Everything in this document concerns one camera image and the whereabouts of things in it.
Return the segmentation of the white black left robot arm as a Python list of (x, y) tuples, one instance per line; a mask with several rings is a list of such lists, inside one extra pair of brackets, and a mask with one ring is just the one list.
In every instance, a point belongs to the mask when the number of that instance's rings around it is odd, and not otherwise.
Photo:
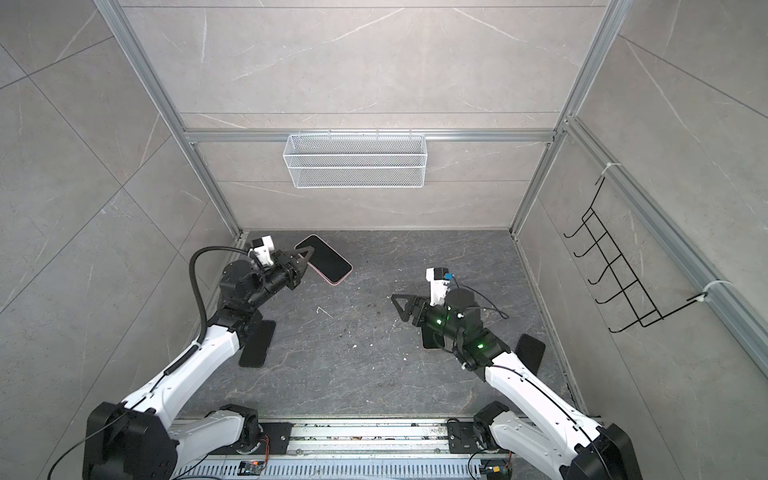
[(199, 287), (193, 295), (201, 315), (197, 338), (153, 379), (119, 403), (103, 402), (89, 415), (84, 440), (85, 479), (170, 479), (176, 469), (220, 448), (251, 454), (266, 448), (256, 410), (227, 404), (200, 420), (174, 421), (193, 394), (225, 361), (240, 354), (259, 368), (276, 324), (260, 307), (280, 290), (295, 289), (313, 248), (275, 249), (270, 237), (237, 249), (219, 280), (219, 303), (208, 314)]

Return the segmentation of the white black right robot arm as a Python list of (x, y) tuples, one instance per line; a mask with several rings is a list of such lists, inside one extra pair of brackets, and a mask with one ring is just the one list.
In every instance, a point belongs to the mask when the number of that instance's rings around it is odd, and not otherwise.
[(516, 348), (483, 325), (473, 291), (455, 288), (442, 300), (394, 294), (402, 321), (422, 331), (427, 349), (447, 349), (468, 371), (525, 414), (495, 402), (473, 418), (481, 447), (506, 450), (550, 479), (639, 479), (630, 437), (617, 425), (602, 426), (555, 394), (536, 375), (544, 344), (523, 335)]

